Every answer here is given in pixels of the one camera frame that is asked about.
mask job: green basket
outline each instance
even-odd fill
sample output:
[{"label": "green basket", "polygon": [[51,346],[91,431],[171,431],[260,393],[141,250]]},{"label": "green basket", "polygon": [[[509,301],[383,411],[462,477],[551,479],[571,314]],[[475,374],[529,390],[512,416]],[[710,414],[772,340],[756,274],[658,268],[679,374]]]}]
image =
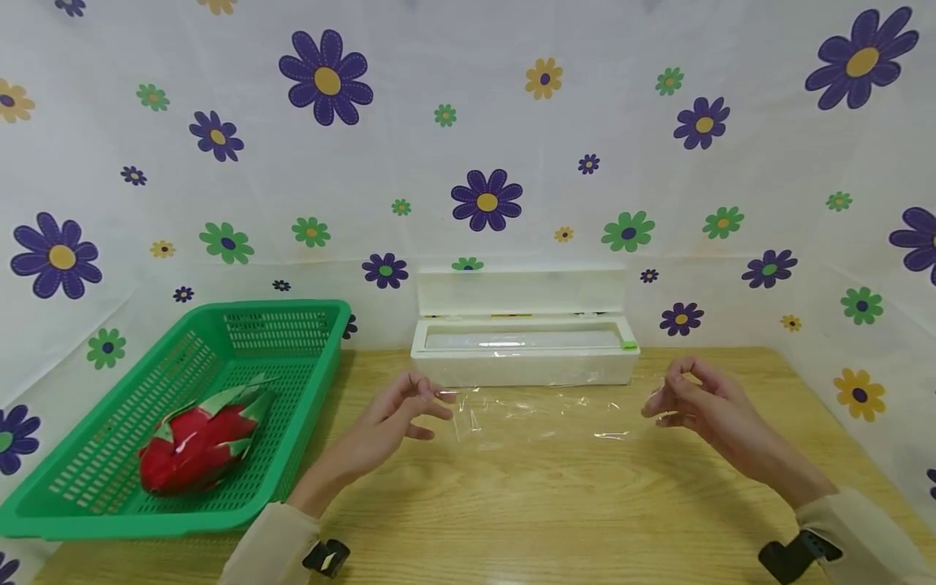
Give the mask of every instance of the green basket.
[{"label": "green basket", "polygon": [[[0,506],[0,535],[47,540],[156,538],[249,524],[292,488],[341,360],[342,300],[209,304],[186,314]],[[219,487],[154,498],[138,450],[174,409],[247,382],[277,379],[243,464]]]}]

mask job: wooden table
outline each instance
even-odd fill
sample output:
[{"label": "wooden table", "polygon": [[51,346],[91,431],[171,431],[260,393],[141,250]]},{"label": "wooden table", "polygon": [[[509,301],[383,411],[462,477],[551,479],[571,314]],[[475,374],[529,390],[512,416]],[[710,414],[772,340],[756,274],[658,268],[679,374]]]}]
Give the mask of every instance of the wooden table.
[{"label": "wooden table", "polygon": [[[324,534],[352,550],[338,582],[773,583],[756,554],[795,533],[783,501],[688,431],[657,429],[639,415],[679,353],[645,350],[628,387],[469,394],[457,424],[430,423],[434,442],[407,441],[329,509]],[[881,505],[936,564],[923,522],[778,354],[696,353],[732,372],[780,432],[834,481]],[[308,461],[408,363],[404,352],[346,353]],[[237,541],[67,543],[35,584],[213,585]],[[800,582],[826,581],[814,566]]]}]

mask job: dragon fruit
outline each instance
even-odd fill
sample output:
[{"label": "dragon fruit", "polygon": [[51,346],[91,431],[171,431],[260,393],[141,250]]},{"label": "dragon fruit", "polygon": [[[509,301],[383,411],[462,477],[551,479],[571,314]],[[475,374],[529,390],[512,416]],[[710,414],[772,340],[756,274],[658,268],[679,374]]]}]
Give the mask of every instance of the dragon fruit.
[{"label": "dragon fruit", "polygon": [[165,497],[217,486],[250,450],[254,431],[273,400],[273,393],[263,387],[275,379],[261,373],[247,384],[163,417],[139,451],[143,489]]}]

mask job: beige sleeve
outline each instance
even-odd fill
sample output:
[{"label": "beige sleeve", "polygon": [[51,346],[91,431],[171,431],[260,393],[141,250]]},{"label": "beige sleeve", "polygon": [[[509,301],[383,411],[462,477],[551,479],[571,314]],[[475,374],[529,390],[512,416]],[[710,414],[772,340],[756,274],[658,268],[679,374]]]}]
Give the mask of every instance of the beige sleeve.
[{"label": "beige sleeve", "polygon": [[267,504],[227,560],[218,585],[307,585],[302,559],[318,540],[318,522],[296,508]]},{"label": "beige sleeve", "polygon": [[842,551],[837,561],[819,562],[836,585],[936,585],[910,537],[855,490],[804,505],[797,522]]}]

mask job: fabric backdrop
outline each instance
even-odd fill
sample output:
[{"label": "fabric backdrop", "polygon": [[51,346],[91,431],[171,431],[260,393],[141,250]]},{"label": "fabric backdrop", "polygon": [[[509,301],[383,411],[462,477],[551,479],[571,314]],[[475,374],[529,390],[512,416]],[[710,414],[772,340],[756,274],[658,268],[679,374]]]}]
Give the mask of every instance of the fabric backdrop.
[{"label": "fabric backdrop", "polygon": [[[406,347],[415,271],[625,267],[642,345],[775,347],[936,528],[934,26],[889,0],[7,0],[0,499],[201,303],[341,298],[347,347]],[[52,548],[0,540],[0,582]]]}]

